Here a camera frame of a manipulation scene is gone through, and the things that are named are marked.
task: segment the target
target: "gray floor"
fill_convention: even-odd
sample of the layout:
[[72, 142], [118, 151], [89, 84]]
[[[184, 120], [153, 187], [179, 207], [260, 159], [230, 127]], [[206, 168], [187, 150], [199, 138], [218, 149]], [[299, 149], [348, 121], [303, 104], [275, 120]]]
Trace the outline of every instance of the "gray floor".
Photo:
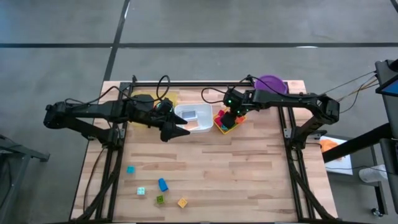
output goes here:
[[[0, 42], [112, 42], [123, 2], [0, 0]], [[121, 42], [394, 42], [397, 25], [389, 0], [132, 0]], [[13, 223], [68, 219], [87, 141], [73, 131], [46, 129], [44, 108], [68, 97], [97, 97], [110, 51], [0, 49], [0, 133], [51, 153], [48, 163], [30, 163]], [[397, 48], [119, 49], [111, 80], [130, 80], [133, 74], [140, 80], [165, 74], [173, 80], [274, 74], [305, 80], [308, 91], [321, 93], [397, 55]], [[330, 95], [344, 95], [364, 81]], [[343, 101], [342, 109], [352, 101]], [[381, 97], [367, 90], [339, 123], [326, 128], [354, 137], [386, 121]], [[331, 187], [344, 220], [393, 223], [398, 218], [388, 190], [390, 215], [375, 219], [369, 214], [376, 206], [372, 188], [342, 182]]]

